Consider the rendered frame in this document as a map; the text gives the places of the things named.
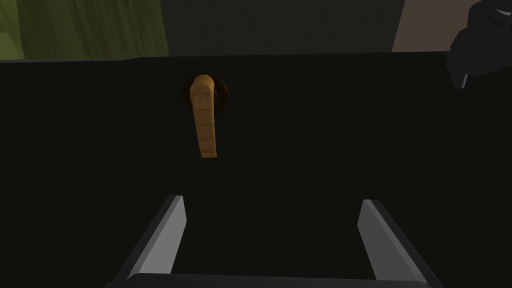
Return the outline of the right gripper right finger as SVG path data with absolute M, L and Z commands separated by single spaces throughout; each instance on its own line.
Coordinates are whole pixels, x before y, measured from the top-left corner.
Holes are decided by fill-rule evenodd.
M 432 271 L 378 200 L 362 201 L 357 227 L 377 280 L 432 283 Z

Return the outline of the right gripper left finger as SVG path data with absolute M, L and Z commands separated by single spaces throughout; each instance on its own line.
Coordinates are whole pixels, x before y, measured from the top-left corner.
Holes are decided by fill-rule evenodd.
M 136 274 L 169 274 L 186 223 L 183 196 L 169 196 L 121 265 L 113 283 L 123 284 Z

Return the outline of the black door leaf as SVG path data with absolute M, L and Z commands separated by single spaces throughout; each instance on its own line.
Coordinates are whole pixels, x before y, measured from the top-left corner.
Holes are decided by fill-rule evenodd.
M 512 288 L 512 66 L 442 52 L 0 63 L 0 288 L 101 288 L 182 195 L 180 274 L 372 279 L 377 199 L 445 288 Z M 226 84 L 216 158 L 181 93 Z

